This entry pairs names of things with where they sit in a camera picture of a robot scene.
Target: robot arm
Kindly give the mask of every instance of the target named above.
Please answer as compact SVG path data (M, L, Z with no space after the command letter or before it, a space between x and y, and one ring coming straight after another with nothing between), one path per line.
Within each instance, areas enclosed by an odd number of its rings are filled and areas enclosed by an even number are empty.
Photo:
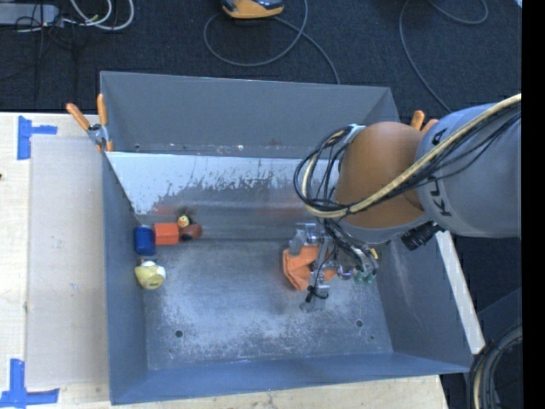
M328 268L345 279L372 280L376 249L400 238L414 250L439 230L521 237L520 115L516 95L430 120L422 130L416 116L415 125L352 125L324 138L299 164L294 184L333 242ZM327 150L327 165L313 181ZM351 263L337 260L337 251ZM309 268L311 292L324 285L320 265L316 259Z

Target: black cable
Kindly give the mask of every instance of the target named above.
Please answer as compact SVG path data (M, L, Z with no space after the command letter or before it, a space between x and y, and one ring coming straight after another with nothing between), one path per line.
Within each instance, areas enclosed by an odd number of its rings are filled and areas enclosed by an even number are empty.
M227 58L224 58L223 56L221 56L220 54L218 54L213 48L212 46L209 44L209 41L208 41L208 28L209 28L209 25L210 23L215 20L218 16L220 16L220 14L215 14L213 15L212 17L209 18L209 20L206 22L206 24L204 25L204 29L203 29L203 38L204 38L204 44L206 45L207 49L209 50L209 52L214 55L216 58L218 58L219 60L222 60L223 62L226 62L227 64L231 64L231 65L234 65L234 66L247 66L247 67L250 67L250 66L264 66L264 65L267 65L267 64L271 64L273 63L274 61L284 57L285 55L287 55L294 47L295 45L299 42L299 39L301 37L304 37L305 39L307 39L314 47L316 47L316 49L318 49L318 51L322 54L322 56L327 60L328 64L330 65L331 67L331 70L335 76L335 80L336 80L336 83L337 84L341 84L341 80L339 79L339 75L337 73L337 70L335 68L335 65L333 64L333 62L331 61L330 57L325 53L325 51L318 45L318 43L316 43L316 41L314 41L311 37L309 37L305 32L304 32L304 29L305 27L307 26L307 19L308 19L308 3L307 3L307 0L303 0L303 4L305 6L305 10L304 10L304 15L303 15L303 22L301 23L301 27L297 27L297 26L294 26L293 24L289 23L288 21L286 20L283 20L281 18L278 18L278 17L273 17L272 19L275 20L275 21L278 21L279 23L282 23L284 24L285 26L287 27L290 27L291 29L295 30L297 32L297 35L295 36L295 39L291 42L291 44L286 48L284 49L284 51L282 51L281 53L279 53L278 55L274 56L273 58L270 58L270 59L267 59L267 60L263 60L261 62L251 62L251 63L244 63L244 62L237 62L235 60L229 60Z
M474 400L481 400L485 409L497 408L494 388L494 375L497 366L503 355L514 345L522 343L522 323L505 331L499 338L492 340L474 358L469 369L467 404L470 409L479 409L474 405ZM480 376L480 383L476 383L477 376Z
M401 40L401 45L403 47L403 51L407 57L407 60L409 61L410 63L410 66L412 66L413 70L415 71L416 75L418 76L418 78L421 80L421 82L424 84L424 86L426 87L426 89L430 92L431 95L433 95L433 97L435 98L435 100L448 112L448 113L451 113L452 110L446 105L446 103L435 93L435 91L433 91L433 89L431 88L431 86L429 85L429 83L426 81L426 79L424 78L424 76L422 76L422 74L420 73L420 71L418 70L418 68L416 67L416 64L415 62L412 60L412 58L410 57L410 53L409 53L409 50L407 48L407 45L405 43L405 39L404 39L404 34L403 34L403 15L404 15L404 12L407 8L407 6L409 5L409 3L413 1L413 0L406 0L404 5L403 5L403 8L401 9L401 12L399 14L399 38ZM464 25L478 25L478 24L481 24L483 22L486 21L486 19L488 18L488 7L486 5L486 2L485 0L480 0L481 4L483 5L484 9L485 9L485 14L478 20L463 20L461 18L457 18L455 17L454 15L452 14L448 14L446 11L444 11L442 8L440 8L439 6L437 6L435 3L432 2L432 0L425 0L426 2L428 2L432 7L434 7L435 9L437 9L441 14L445 15L447 18L453 20L453 21L456 21L458 23L461 23L461 24L464 24Z
M516 124L521 118L520 112L517 112L514 114L511 118L509 118L505 123L503 123L501 126L499 126L496 130L491 132L486 138L484 138L479 144L476 144L474 147L470 147L468 150L457 154L455 157L451 157L451 154L459 149L459 147L462 146L465 142L473 138L475 135L477 135L480 131L486 128L486 126L491 125L495 122L497 119L498 114L490 115L486 120L482 121L481 123L478 123L475 125L471 130L466 132L464 135L462 135L460 138L458 138L456 141L453 141L452 144L447 146L445 150L443 150L441 153L438 153L431 161L428 162L426 166L421 168L416 174L414 174L413 177L406 180L405 182L401 183L398 187L393 189L390 193L385 195L384 197L378 199L373 204L369 205L366 210L368 210L370 207L376 206L384 201L387 201L389 199L393 199L394 197L397 197L398 195L405 193L411 189L415 189L417 187L421 187L423 185L426 185L427 183L431 181L436 181L438 179L445 179L450 176L454 176L456 174L459 174L460 172L467 169L471 164L473 164L485 151L486 149L505 131L507 131L510 127ZM299 176L301 174L302 167L307 164L307 162L310 161L311 158L314 156L318 156L318 158L315 160L314 165L315 166L319 161L319 154L324 150L324 147L329 142L330 144L335 145L338 143L342 137L346 134L346 131L341 134L338 138L336 138L334 141L331 141L331 136L327 136L318 144L317 148L311 152L306 158L304 158L295 168L295 174L294 174L294 188L298 196L303 200L303 202L306 205L312 206L315 209L321 210L321 211L335 211L339 209L346 209L358 202L352 202L350 204L338 204L331 198L329 199L318 199L318 197L313 198L310 194L310 187L308 186L309 183L313 181L313 174L314 174L314 168L312 168L309 171L308 178L307 178L307 189L305 190L305 195L301 192L301 187L299 184ZM339 154L341 151L346 149L346 145L342 147L337 154ZM459 169L452 171L448 174L444 174L441 177L434 177L433 179L430 178L430 176L434 175L437 171L443 169L444 167L448 166L449 164L453 164L454 162L457 162L463 158L466 158L467 156L471 155L472 153L475 153L476 151L479 152L472 158L470 161L466 164L464 164ZM330 164L328 164L328 167L324 173L324 176L322 177L322 181L324 183L328 183L329 186L329 177L331 174L330 167L331 165L331 159Z

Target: black cord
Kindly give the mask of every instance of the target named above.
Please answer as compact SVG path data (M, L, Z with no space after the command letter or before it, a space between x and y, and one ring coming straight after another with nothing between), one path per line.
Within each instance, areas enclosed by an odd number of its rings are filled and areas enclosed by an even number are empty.
M284 49L284 51L282 51L281 53L279 53L278 55L274 56L273 58L270 58L270 59L267 59L267 60L263 60L261 62L251 62L251 63L243 63L243 62L237 62L235 60L229 60L227 58L224 58L223 56L221 56L220 54L218 54L213 48L212 46L209 44L209 40L208 40L208 29L209 29L209 25L210 23L215 20L218 16L220 16L220 14L215 14L213 15L212 17L209 18L209 20L206 22L206 24L204 25L204 29L203 29L203 39L204 39L204 44L206 45L206 48L209 50L209 52L214 55L216 58L218 58L219 60L222 60L223 62L226 62L227 64L231 64L231 65L234 65L234 66L247 66L247 67L250 67L250 66L264 66L264 65L267 65L267 64L271 64L273 63L274 61L286 56L288 54L288 52L290 52L294 47L295 45L299 42L299 39L301 37L304 37L305 39L307 39L314 47L316 47L316 49L318 49L318 51L322 54L322 56L327 60L327 63L330 65L331 67L331 71L333 72L333 75L335 76L335 80L336 80L336 83L337 84L341 84L341 80L339 79L339 75L337 73L337 70L335 68L335 65L333 64L333 62L331 61L330 57L325 53L325 51L318 45L318 43L316 43L316 41L314 41L311 37L309 37L305 32L304 32L304 29L305 27L307 26L307 19L308 19L308 3L307 3L307 0L303 0L303 4L305 5L305 10L304 10L304 16L303 16L303 22L301 24L301 27L297 27L297 26L294 26L293 24L289 23L288 21L286 20L283 20L281 18L278 18L278 17L273 17L272 19L275 20L275 21L278 21L279 23L282 23L284 24L285 26L287 27L290 27L291 29L295 30L297 32L297 35L295 36L295 39L291 42L291 44L286 48Z
M446 103L435 93L435 91L433 91L433 89L431 88L431 86L429 85L429 83L426 81L426 79L424 78L424 76L422 76L422 74L420 73L420 71L418 70L418 68L416 67L416 64L415 62L412 60L412 58L410 57L410 53L409 53L409 50L407 48L407 45L405 43L405 39L404 39L404 34L403 34L403 15L404 15L404 12L405 10L407 9L407 6L409 5L409 3L413 1L413 0L406 0L404 5L403 5L403 8L401 9L401 12L399 14L399 38L401 40L401 45L403 46L403 51L407 57L407 59L409 60L409 63L410 63L410 66L412 66L413 70L415 71L416 75L418 76L418 78L421 80L421 82L424 84L424 86L426 87L426 89L430 92L431 95L433 95L433 97L435 98L435 100L448 112L448 113L451 113L452 110L446 105ZM480 0L481 4L483 5L483 8L485 9L485 14L478 20L463 20L461 18L457 18L455 17L454 15L452 14L448 14L446 11L444 11L442 8L440 8L439 6L437 6L432 0L425 0L426 2L428 2L432 7L434 7L435 9L437 9L441 14L445 15L447 18L453 20L453 21L456 21L458 23L462 23L464 25L478 25L478 24L481 24L483 22L486 21L486 19L488 18L488 7L486 5L486 2L485 0Z
M512 111L502 111L501 114L504 116L506 113L512 113ZM499 126L496 130L491 132L486 138L484 138L479 144L476 144L474 147L470 147L468 150L457 154L455 157L451 157L451 154L459 149L459 147L462 146L466 141L473 138L475 135L477 135L480 131L486 128L486 126L491 125L495 122L495 120L498 118L499 113L490 115L487 119L483 120L482 122L475 125L472 129L470 129L468 132L466 132L464 135L462 135L457 140L453 141L449 146L447 146L441 153L438 153L432 160L430 160L427 165L422 167L417 173L415 173L411 178L406 180L405 182L401 183L398 187L394 188L390 193L387 195L381 197L380 199L377 199L375 202L367 206L363 210L368 210L370 207L376 206L384 201L387 201L389 199L393 199L394 197L397 197L398 195L405 193L411 189L415 189L417 187L424 186L428 184L431 181L436 181L438 179L445 179L447 177L454 176L456 174L461 173L465 169L467 169L471 164L473 164L485 151L486 149L503 133L505 133L509 128L511 128L513 125L515 125L521 118L521 113L516 112L511 118L509 118L505 123L503 123L501 126ZM336 210L345 210L353 205L357 204L358 202L352 202L350 204L339 204L335 202L331 196L324 199L319 199L318 195L313 198L310 191L311 188L309 184L313 181L313 175L314 175L314 168L311 168L309 170L308 178L307 178L307 188L305 195L303 195L301 191L300 186L300 175L301 170L304 165L307 164L314 156L318 156L316 160L314 161L315 166L319 161L319 155L323 152L323 150L326 147L330 147L330 145L335 145L339 143L339 141L342 139L342 137L347 133L347 130L344 130L344 132L341 133L341 135L338 138L335 138L333 141L331 140L331 136L327 136L324 138L317 146L317 148L311 152L308 156L306 156L295 168L295 174L294 174L294 188L297 195L300 197L300 199L309 206L312 206L313 208L321 211L336 211ZM345 144L341 149L339 149L335 156L330 157L328 159L328 166L325 170L324 176L321 179L320 183L327 184L324 188L324 196L325 192L327 191L327 187L329 186L329 179L331 175L331 167L333 163L336 160L336 157L340 155L344 150L346 150L347 145ZM453 164L454 162L457 162L463 158L468 157L472 153L477 152L475 156L473 156L466 164L464 164L459 169L452 171L448 174L442 175L441 177L433 176L437 171L442 170L445 166L448 166L449 164Z

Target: orange object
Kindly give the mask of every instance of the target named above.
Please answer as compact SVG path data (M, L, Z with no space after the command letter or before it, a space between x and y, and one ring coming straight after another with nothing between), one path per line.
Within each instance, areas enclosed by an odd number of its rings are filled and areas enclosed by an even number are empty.
M180 240L180 229L175 222L158 222L154 230L155 245L174 245Z
M426 115L422 111L415 111L410 121L410 127L416 130L420 130L424 124L424 118Z
M203 234L203 227L200 224L190 224L180 229L180 241L197 239Z
M297 290L304 291L308 288L308 279L312 272L310 264L318 257L318 251L319 245L303 245L297 256L292 256L289 249L282 253L284 274ZM334 269L325 269L324 279L329 280L335 274Z

